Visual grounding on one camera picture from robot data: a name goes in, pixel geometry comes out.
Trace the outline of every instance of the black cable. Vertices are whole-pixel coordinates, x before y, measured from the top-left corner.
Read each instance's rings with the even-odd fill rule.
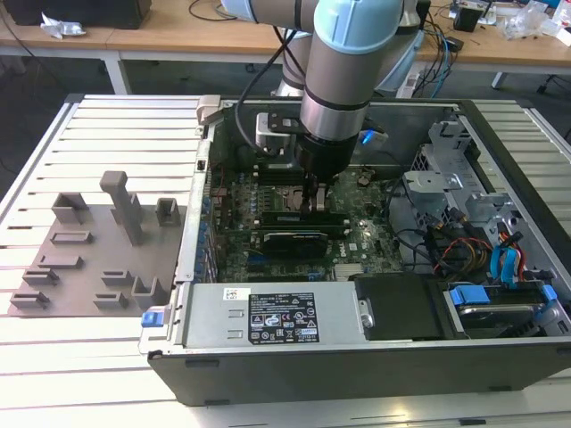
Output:
[[[279,43],[281,43],[283,45],[284,44],[284,38],[280,34],[279,29],[277,29],[277,27],[272,27],[272,28],[274,29],[274,33],[276,33],[276,37],[279,39]],[[297,58],[295,58],[295,55],[292,53],[290,48],[287,47],[287,45],[285,46],[285,51],[292,58],[292,61],[295,64],[295,68],[302,74],[303,80],[305,80],[305,71],[303,70],[302,65],[297,61]]]
[[[433,26],[433,30],[434,32],[436,32],[436,27],[434,25],[434,20],[432,19],[432,14],[429,13],[428,15],[430,17],[430,21],[429,23]],[[424,89],[425,87],[425,82],[428,78],[428,76],[430,75],[430,73],[434,70],[434,67],[436,66],[436,63],[438,62],[438,59],[440,58],[440,63],[442,64],[442,62],[444,61],[444,56],[443,56],[443,45],[441,43],[440,38],[436,35],[436,34],[430,34],[430,36],[434,39],[434,41],[436,42],[436,48],[438,49],[436,52],[436,56],[432,62],[432,65],[430,66],[430,68],[428,69],[428,71],[425,72],[425,74],[423,75],[423,78],[421,79],[420,83],[418,84],[418,86],[415,88],[415,90],[413,91],[413,95],[415,95],[418,91],[420,91],[421,89]]]
[[[188,6],[188,13],[190,13],[192,16],[194,16],[197,20],[201,20],[201,21],[209,21],[209,22],[225,22],[225,21],[235,21],[237,20],[237,17],[233,17],[233,18],[208,18],[207,16],[200,16],[197,15],[196,13],[193,12],[193,7],[195,5],[197,5],[199,2],[201,2],[201,0],[194,0],[190,6]]]
[[[236,103],[236,107],[234,109],[234,119],[236,121],[236,125],[238,126],[238,130],[240,131],[240,134],[242,134],[242,137],[244,138],[245,142],[250,147],[252,147],[254,151],[257,152],[260,156],[266,158],[275,158],[277,155],[272,155],[268,152],[264,152],[254,141],[252,141],[252,139],[248,136],[248,134],[246,134],[246,131],[242,126],[242,121],[240,120],[240,108],[242,107],[242,104],[244,104],[244,101],[247,98],[248,94],[250,94],[250,91],[252,91],[254,85],[258,83],[258,80],[260,80],[260,78],[266,73],[266,71],[269,70],[272,64],[276,62],[276,59],[279,57],[279,55],[281,55],[285,51],[287,45],[289,45],[290,42],[294,40],[294,36],[296,33],[297,31],[292,31],[292,34],[290,34],[289,37],[286,40],[284,40],[284,43],[276,50],[276,52],[272,55],[272,57],[268,60],[268,62],[266,62],[266,64],[260,69],[260,71],[258,71],[258,74],[256,74],[253,77],[252,81],[242,92],[242,95],[240,95],[240,98],[238,99],[238,102]]]
[[[393,200],[394,197],[394,193],[396,192],[397,187],[401,184],[401,179],[397,178],[396,180],[394,180],[394,184],[393,184],[393,188],[391,189],[391,192],[389,193],[389,197],[385,203],[385,223],[386,223],[386,227],[389,229],[389,233],[391,235],[393,235],[396,240],[401,243],[402,245],[404,245],[405,247],[411,249],[413,252],[415,252],[417,255],[423,257],[424,259],[427,259],[428,261],[430,261],[431,263],[433,262],[433,258],[426,252],[419,250],[418,248],[415,248],[413,245],[411,245],[410,243],[407,243],[406,241],[404,241],[402,238],[399,237],[399,235],[397,233],[394,232],[393,229],[393,225],[391,225],[391,220],[390,220],[390,207],[391,207],[391,201]]]
[[[8,29],[8,31],[10,31],[10,34],[12,34],[12,36],[14,37],[14,39],[18,42],[18,44],[22,47],[22,49],[24,49],[28,55],[30,57],[32,57],[45,71],[47,71],[47,74],[49,74],[52,79],[55,81],[55,83],[57,83],[57,85],[66,93],[69,93],[69,89],[67,86],[65,86],[63,84],[63,82],[61,80],[59,80],[59,78],[57,76],[55,76],[55,74],[46,67],[46,65],[40,61],[40,59],[38,57],[36,57],[29,49],[26,45],[24,45],[24,42],[22,42],[20,40],[20,38],[18,36],[16,36],[16,33],[13,32],[12,28],[10,27],[10,25],[8,25],[8,20],[6,19],[6,17],[4,16],[4,10],[0,7],[0,17],[2,18],[2,21],[4,22],[4,25],[6,26],[6,28]]]
[[[440,27],[440,25],[436,24],[434,22],[434,18],[432,16],[432,13],[428,12],[427,15],[427,22],[432,25],[434,33],[432,34],[432,37],[434,38],[434,40],[436,41],[437,47],[438,47],[438,52],[436,53],[436,57],[434,58],[434,61],[430,67],[430,69],[424,74],[423,78],[420,80],[420,83],[418,84],[418,86],[415,88],[413,95],[415,95],[418,91],[422,91],[421,94],[424,92],[424,89],[434,83],[436,80],[440,79],[440,70],[443,66],[444,63],[444,50],[443,50],[443,44],[445,43],[445,35],[443,32],[443,29]],[[444,77],[443,77],[443,83],[446,81],[446,79],[450,76],[452,70],[452,65],[454,65],[454,63],[456,62],[456,60],[458,59],[458,52],[454,53],[454,56],[451,59],[450,64],[447,64],[446,67],[443,70],[444,73]],[[438,62],[438,68],[436,70],[434,70],[434,66],[436,65],[436,63]],[[429,78],[430,73],[433,72],[433,76],[431,78]]]

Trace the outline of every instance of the motherboard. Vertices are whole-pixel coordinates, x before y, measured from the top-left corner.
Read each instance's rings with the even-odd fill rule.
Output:
[[[300,185],[268,185],[255,172],[227,180],[218,174],[210,191],[219,282],[346,281],[403,270],[385,225],[386,182],[374,170],[340,174],[324,190],[318,226],[300,220]]]

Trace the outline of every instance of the black box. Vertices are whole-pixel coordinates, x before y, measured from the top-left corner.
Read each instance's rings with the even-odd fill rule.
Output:
[[[152,0],[4,0],[18,25],[39,25],[42,12],[59,21],[84,26],[138,29]]]
[[[482,12],[483,11],[479,9],[460,7],[456,12],[456,18],[454,18],[454,29],[457,31],[466,31],[467,33],[473,32],[478,20],[482,16]]]

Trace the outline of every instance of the white desk leg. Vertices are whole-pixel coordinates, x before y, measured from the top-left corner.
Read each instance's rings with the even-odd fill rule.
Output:
[[[496,73],[496,77],[493,78],[492,87],[494,89],[500,89],[501,85],[503,85],[503,81],[508,76],[508,73]]]
[[[119,58],[119,55],[110,55],[103,58],[105,61],[105,67],[107,68],[107,73],[109,74],[109,79],[113,86],[113,90],[116,95],[128,95],[131,93],[131,87],[128,83],[127,72],[125,71],[125,65],[123,61]]]

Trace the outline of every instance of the blue latch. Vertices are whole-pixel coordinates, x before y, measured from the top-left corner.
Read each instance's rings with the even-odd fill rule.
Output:
[[[457,285],[450,291],[454,306],[485,305],[490,303],[488,293],[483,285],[465,284]]]
[[[542,287],[542,292],[547,301],[557,300],[557,293],[555,292],[555,290],[553,290],[553,287],[551,285],[548,284],[544,285]]]
[[[505,252],[506,256],[503,260],[503,264],[500,263],[501,255]],[[497,245],[492,251],[492,257],[490,259],[490,273],[493,279],[500,280],[508,285],[510,290],[517,289],[516,283],[514,283],[514,272],[516,270],[517,261],[517,251],[513,248],[505,248]]]
[[[162,327],[164,325],[163,320],[163,312],[145,312],[141,317],[141,326],[143,328]]]
[[[363,145],[367,145],[375,136],[375,131],[370,129],[369,131],[365,132],[365,136],[363,138],[363,141],[361,141],[360,143]]]

